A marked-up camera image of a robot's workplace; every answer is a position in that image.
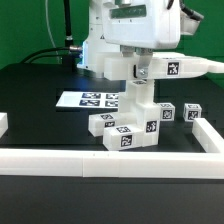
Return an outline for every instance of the white plastic housing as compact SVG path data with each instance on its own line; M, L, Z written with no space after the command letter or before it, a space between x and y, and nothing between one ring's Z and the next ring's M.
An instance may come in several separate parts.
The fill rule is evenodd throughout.
M168 10L167 0L132 0L125 6L129 7L126 18L111 18L111 10L119 8L113 2L104 0L102 4L104 37L108 43L150 49L176 48L180 40L179 1L174 1ZM146 15L139 16L142 12L139 9L131 17L136 6L145 7Z
M91 0L89 36L83 43L82 61L77 67L93 71L100 77L103 73L104 58L113 56L112 52L120 52L120 46L106 43L102 28L101 1Z

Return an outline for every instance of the tower of blocks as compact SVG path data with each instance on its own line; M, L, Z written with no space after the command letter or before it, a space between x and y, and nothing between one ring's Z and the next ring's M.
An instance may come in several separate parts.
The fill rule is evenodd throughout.
M154 80L127 81L118 112L90 115L89 131L111 151L157 145L161 106L153 99Z

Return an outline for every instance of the black cable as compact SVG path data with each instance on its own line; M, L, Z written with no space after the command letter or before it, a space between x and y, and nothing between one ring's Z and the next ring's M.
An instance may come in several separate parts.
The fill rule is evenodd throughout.
M167 6L167 9L171 9L171 7L173 6L174 0L170 0Z
M72 54L71 57L80 58L79 55L80 54ZM40 56L37 56L37 57L33 58L32 60L29 61L29 64L31 64L33 61L36 61L36 60L41 59L41 58L63 57L63 56L68 56L68 54L59 54L59 55L55 55L55 54L44 54L44 55L40 55Z
M196 20L196 21L201 21L204 19L204 16L201 15L200 13L188 8L184 3L183 0L180 0L180 8L181 10L187 14L191 19Z
M49 49L40 50L40 51L37 51L35 53L32 53L32 54L28 55L20 63L26 63L26 61L28 61L32 57L35 57L35 56L37 56L39 54L48 53L48 52L54 52L54 51L64 51L64 50L70 50L70 48L69 47L56 47L56 48L49 48Z
M67 54L59 54L59 55L54 55L54 54L45 54L45 55L40 55L40 56L37 56L35 58L33 58L32 60L29 61L29 64L31 64L33 61L36 61L40 58L50 58L50 57L62 57L62 56L65 56Z
M64 10L65 10L65 32L66 32L65 46L69 47L70 45L73 45L69 0L64 0Z

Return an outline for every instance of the black sticker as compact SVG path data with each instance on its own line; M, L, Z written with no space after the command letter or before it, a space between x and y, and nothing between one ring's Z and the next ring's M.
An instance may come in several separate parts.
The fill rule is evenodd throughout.
M101 93L83 93L82 98L85 99L100 99Z
M146 82L144 82L144 81L134 81L133 82L134 84L136 84L136 85L143 85L143 84L146 84Z
M99 107L100 106L100 100L80 100L79 106Z
M128 127L119 127L119 128L117 128L117 130L118 130L120 133L131 132L131 130L130 130Z
M132 135L121 137L121 147L127 147L132 145Z
M111 114L102 114L100 115L104 120L111 120L114 119Z
M188 111L188 120L194 120L195 118L198 118L198 116L198 111Z
M167 75L178 75L179 74L179 62L169 62Z
M105 123L105 128L114 127L114 126L115 126L115 121Z
M107 93L106 94L106 99L107 100L118 100L118 94Z
M195 104L189 104L188 107L191 109L198 109L198 106Z
M157 121L148 121L146 124L146 133L156 132Z
M163 111L163 119L170 120L172 119L173 111L172 110L164 110Z
M106 100L105 107L118 107L118 100Z
M161 103L160 106L161 106L161 107L166 107L166 108L167 108L167 107L171 107L171 105L168 104L168 103Z

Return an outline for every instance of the white cube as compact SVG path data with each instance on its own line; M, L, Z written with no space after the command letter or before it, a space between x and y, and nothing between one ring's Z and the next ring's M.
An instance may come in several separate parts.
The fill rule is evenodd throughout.
M193 122L195 118L201 117L202 108L199 104L184 104L184 120L186 122Z
M143 130L138 125L124 125L104 129L103 144L109 151L142 146Z
M174 121L175 106L172 103L158 103L161 107L161 121Z

